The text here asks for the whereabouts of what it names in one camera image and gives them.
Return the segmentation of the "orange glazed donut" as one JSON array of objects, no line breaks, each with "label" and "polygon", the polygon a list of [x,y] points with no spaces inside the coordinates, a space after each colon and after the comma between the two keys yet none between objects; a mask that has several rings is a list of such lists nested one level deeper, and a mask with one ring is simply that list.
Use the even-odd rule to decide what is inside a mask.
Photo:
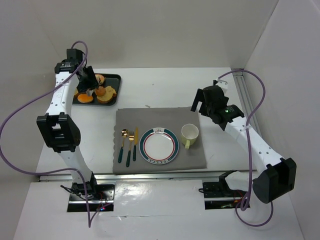
[{"label": "orange glazed donut", "polygon": [[95,74],[96,81],[99,86],[102,86],[105,82],[105,77],[102,74]]}]

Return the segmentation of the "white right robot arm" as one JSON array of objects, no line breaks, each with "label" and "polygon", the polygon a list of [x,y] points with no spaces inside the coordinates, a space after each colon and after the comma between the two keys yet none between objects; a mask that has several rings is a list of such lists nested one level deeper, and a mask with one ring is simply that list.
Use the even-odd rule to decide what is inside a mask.
[{"label": "white right robot arm", "polygon": [[268,204],[294,189],[297,164],[292,158],[284,158],[273,150],[236,105],[228,105],[227,89],[228,84],[222,80],[199,88],[190,110],[198,110],[201,115],[209,117],[251,155],[251,166],[258,175],[227,171],[219,177],[226,189],[253,190],[262,203]]}]

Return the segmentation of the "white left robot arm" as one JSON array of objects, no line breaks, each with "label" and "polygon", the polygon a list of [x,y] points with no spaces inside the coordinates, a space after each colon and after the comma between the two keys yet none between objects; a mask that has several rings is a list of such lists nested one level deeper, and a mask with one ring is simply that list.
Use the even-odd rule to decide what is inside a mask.
[{"label": "white left robot arm", "polygon": [[66,59],[54,68],[57,89],[45,115],[36,124],[48,148],[51,148],[71,168],[72,189],[76,194],[95,195],[97,181],[80,151],[81,132],[72,120],[75,92],[91,94],[99,87],[91,66],[85,66],[84,53],[76,48],[66,51]]}]

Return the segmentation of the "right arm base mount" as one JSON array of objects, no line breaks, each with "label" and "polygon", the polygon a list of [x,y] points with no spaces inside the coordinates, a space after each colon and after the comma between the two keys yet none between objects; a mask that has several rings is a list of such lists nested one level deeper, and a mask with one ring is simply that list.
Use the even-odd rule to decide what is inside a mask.
[{"label": "right arm base mount", "polygon": [[231,189],[227,184],[227,177],[233,173],[240,173],[230,170],[218,177],[218,181],[207,181],[202,183],[198,189],[204,197],[205,210],[234,209],[242,201],[247,191]]}]

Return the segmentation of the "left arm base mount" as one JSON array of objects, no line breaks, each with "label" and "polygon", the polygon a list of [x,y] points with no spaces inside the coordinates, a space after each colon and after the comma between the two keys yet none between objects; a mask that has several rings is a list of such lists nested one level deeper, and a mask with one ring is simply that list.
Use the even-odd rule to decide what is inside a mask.
[{"label": "left arm base mount", "polygon": [[[60,185],[62,189],[69,193],[67,206],[68,213],[86,212],[86,199],[82,193],[76,193],[73,188]],[[115,183],[98,184],[97,193],[88,195],[88,205],[90,212],[113,212],[115,197]]]}]

